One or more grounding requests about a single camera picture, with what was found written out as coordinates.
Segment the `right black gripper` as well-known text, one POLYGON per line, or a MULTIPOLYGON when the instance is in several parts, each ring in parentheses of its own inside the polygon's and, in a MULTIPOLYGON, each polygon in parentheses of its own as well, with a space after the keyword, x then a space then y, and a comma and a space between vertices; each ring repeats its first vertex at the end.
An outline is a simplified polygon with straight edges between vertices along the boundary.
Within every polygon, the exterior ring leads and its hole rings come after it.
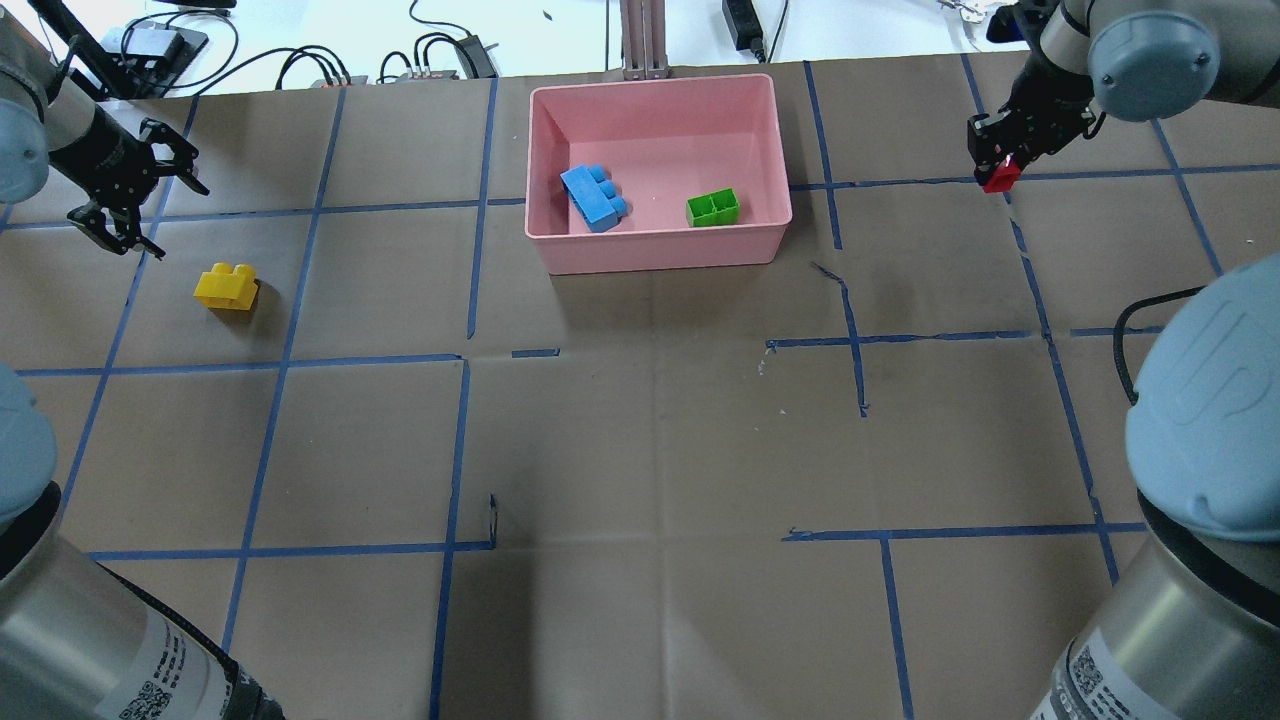
POLYGON ((997 111, 975 114, 966 123, 974 174, 995 176, 1006 161, 1023 170, 1075 138, 1091 137, 1097 122, 1093 97, 1088 76, 1023 70, 997 111))

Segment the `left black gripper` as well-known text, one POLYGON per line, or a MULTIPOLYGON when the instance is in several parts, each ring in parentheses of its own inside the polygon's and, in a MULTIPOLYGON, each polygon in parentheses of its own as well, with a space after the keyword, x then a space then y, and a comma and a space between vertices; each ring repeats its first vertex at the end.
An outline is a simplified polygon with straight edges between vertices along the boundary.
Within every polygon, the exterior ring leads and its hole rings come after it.
POLYGON ((160 178, 177 178, 192 192, 209 196, 197 158, 196 146, 169 124, 145 118, 136 137, 99 108, 79 138, 50 152, 50 164, 88 197, 68 211, 73 227, 108 252, 164 259, 166 251, 142 232, 140 210, 160 178), (168 149, 169 158, 157 159, 155 146, 168 149))

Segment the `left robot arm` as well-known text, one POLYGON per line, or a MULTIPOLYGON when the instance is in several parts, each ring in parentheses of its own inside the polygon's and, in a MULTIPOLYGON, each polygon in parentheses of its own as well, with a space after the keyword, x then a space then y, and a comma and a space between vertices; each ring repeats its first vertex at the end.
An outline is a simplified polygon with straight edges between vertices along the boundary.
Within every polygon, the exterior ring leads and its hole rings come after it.
MULTIPOLYGON (((170 126, 124 129, 3 13, 3 201, 58 170, 87 195, 69 222, 100 249, 163 256, 140 209, 163 178, 197 193, 198 150, 170 126)), ((1 650, 5 719, 282 719, 197 626, 59 530, 58 443, 29 387, 3 369, 1 650)))

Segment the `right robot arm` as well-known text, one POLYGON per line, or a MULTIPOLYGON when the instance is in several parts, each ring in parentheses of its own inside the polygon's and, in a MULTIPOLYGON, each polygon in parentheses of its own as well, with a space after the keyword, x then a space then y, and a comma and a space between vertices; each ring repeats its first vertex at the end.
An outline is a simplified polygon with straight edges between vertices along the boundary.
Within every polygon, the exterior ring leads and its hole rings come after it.
MULTIPOLYGON (((1011 1, 988 38, 1029 58, 972 117, 988 193, 1105 118, 1277 105, 1275 1, 1011 1)), ((1275 719, 1277 256, 1125 307, 1114 361, 1146 539, 1055 661, 1033 719, 1275 719)))

